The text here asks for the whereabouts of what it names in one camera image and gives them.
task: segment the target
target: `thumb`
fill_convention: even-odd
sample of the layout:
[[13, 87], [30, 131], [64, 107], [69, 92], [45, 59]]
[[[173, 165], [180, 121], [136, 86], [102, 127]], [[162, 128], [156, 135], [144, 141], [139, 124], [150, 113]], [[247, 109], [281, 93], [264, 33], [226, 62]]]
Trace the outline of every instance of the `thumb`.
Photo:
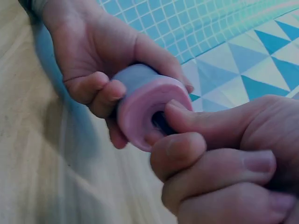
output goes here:
[[165, 115], [169, 125], [177, 132], [202, 134], [208, 149], [239, 148], [249, 124], [278, 99], [276, 96], [266, 96], [233, 109], [198, 113], [172, 100], [165, 107]]

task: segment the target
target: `grid pattern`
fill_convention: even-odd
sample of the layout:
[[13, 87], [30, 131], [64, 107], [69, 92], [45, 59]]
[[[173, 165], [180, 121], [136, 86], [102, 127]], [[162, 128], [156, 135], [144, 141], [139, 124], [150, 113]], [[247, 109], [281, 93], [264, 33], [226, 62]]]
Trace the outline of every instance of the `grid pattern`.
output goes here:
[[99, 0], [181, 62], [299, 8], [298, 0]]

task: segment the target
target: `pink cylindrical object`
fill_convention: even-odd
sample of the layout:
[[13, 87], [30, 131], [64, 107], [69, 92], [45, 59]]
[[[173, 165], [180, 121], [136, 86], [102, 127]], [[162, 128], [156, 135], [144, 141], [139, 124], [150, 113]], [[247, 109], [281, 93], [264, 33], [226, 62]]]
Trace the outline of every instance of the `pink cylindrical object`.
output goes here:
[[142, 151], [150, 152], [151, 146], [144, 136], [157, 129], [152, 123], [152, 116], [163, 112], [169, 101], [175, 99], [192, 110], [188, 92], [180, 81], [159, 75], [144, 64], [129, 66], [114, 79], [127, 88], [126, 96], [117, 107], [118, 125], [129, 142]]

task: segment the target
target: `palm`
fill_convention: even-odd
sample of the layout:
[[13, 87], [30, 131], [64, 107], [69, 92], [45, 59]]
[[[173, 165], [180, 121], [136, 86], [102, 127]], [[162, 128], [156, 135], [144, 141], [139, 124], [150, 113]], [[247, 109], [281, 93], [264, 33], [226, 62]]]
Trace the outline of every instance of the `palm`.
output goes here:
[[53, 35], [64, 81], [96, 71], [111, 78], [134, 61], [137, 32], [110, 15], [103, 17], [90, 23], [72, 20]]

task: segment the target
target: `white triangle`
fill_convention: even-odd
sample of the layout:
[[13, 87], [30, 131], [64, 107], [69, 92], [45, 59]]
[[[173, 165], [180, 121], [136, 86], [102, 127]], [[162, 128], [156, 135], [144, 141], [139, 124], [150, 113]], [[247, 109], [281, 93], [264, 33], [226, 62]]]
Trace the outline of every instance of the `white triangle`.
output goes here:
[[245, 34], [239, 35], [228, 42], [244, 48], [254, 50], [256, 52], [260, 52], [262, 54], [269, 55], [267, 49], [264, 47], [263, 43], [253, 30], [248, 31]]
[[235, 64], [234, 57], [227, 43], [211, 49], [210, 51], [200, 55], [197, 59], [234, 73], [239, 73], [237, 65]]
[[289, 43], [273, 54], [273, 57], [299, 65], [299, 48], [293, 43]]
[[297, 38], [296, 40], [294, 40], [293, 43], [295, 43], [299, 47], [299, 38]]
[[276, 19], [276, 21], [283, 22], [290, 26], [299, 28], [299, 21], [296, 20], [294, 16], [292, 16], [291, 14], [285, 14], [283, 16], [280, 16], [279, 18]]
[[192, 102], [192, 107], [195, 112], [203, 112], [202, 109], [202, 99], [199, 98]]
[[234, 106], [240, 106], [249, 102], [248, 94], [241, 76], [232, 79], [218, 88], [231, 101]]
[[227, 108], [233, 108], [235, 106], [218, 88], [202, 96], [202, 98], [208, 99]]
[[183, 66], [184, 75], [189, 79], [194, 87], [192, 94], [201, 96], [198, 68], [195, 59], [186, 62]]
[[271, 34], [273, 36], [277, 36], [285, 40], [291, 41], [290, 38], [284, 33], [284, 31], [274, 20], [271, 20], [269, 22], [264, 23], [261, 26], [258, 26], [255, 30], [262, 31], [264, 33]]
[[256, 66], [244, 72], [242, 75], [258, 82], [266, 83], [283, 90], [291, 91], [271, 57], [263, 60]]

